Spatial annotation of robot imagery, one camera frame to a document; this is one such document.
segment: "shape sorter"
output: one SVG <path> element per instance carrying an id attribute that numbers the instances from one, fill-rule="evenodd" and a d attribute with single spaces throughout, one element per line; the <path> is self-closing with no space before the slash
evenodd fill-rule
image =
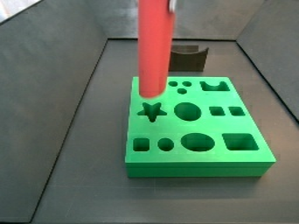
<path id="1" fill-rule="evenodd" d="M 169 77 L 146 99 L 134 78 L 129 177 L 262 176 L 275 156 L 227 77 Z"/>

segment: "gray floor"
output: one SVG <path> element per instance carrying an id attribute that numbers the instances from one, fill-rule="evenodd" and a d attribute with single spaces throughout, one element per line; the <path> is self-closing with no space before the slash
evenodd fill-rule
<path id="1" fill-rule="evenodd" d="M 277 164 L 262 178 L 127 178 L 137 41 L 109 41 L 34 222 L 299 221 L 298 124 L 234 42 L 185 43 L 210 47 L 199 75 L 233 79 Z"/>

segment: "rectangular hole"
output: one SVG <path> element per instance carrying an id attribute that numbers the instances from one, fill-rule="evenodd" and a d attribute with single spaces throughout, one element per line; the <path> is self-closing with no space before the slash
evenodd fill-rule
<path id="1" fill-rule="evenodd" d="M 222 107 L 210 107 L 210 113 L 214 116 L 225 116 L 226 115 Z"/>
<path id="2" fill-rule="evenodd" d="M 223 134 L 223 140 L 231 151 L 258 151 L 255 138 L 250 134 Z"/>
<path id="3" fill-rule="evenodd" d="M 245 116 L 245 111 L 242 107 L 229 107 L 229 111 L 234 116 Z"/>
<path id="4" fill-rule="evenodd" d="M 150 151 L 150 139 L 137 138 L 134 140 L 134 150 L 135 151 Z"/>

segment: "red rod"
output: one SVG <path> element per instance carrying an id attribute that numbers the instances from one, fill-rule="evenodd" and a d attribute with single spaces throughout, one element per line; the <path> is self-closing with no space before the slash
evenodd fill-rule
<path id="1" fill-rule="evenodd" d="M 161 95 L 166 88 L 174 36 L 174 13 L 169 0 L 139 0 L 138 4 L 139 94 Z"/>

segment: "small round hole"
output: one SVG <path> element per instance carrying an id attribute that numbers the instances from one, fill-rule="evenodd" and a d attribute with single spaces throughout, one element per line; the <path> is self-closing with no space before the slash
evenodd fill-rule
<path id="1" fill-rule="evenodd" d="M 186 95 L 186 94 L 187 94 L 187 90 L 186 90 L 185 88 L 179 88 L 179 89 L 178 89 L 178 93 L 179 93 L 181 95 Z"/>
<path id="2" fill-rule="evenodd" d="M 177 81 L 170 81 L 170 82 L 169 82 L 169 85 L 170 85 L 171 87 L 178 87 L 178 82 L 177 82 Z"/>
<path id="3" fill-rule="evenodd" d="M 170 138 L 162 138 L 158 142 L 162 151 L 170 151 L 174 148 L 174 141 Z"/>
<path id="4" fill-rule="evenodd" d="M 190 86 L 193 85 L 189 81 L 185 81 L 182 84 L 183 84 L 186 87 L 190 87 Z"/>

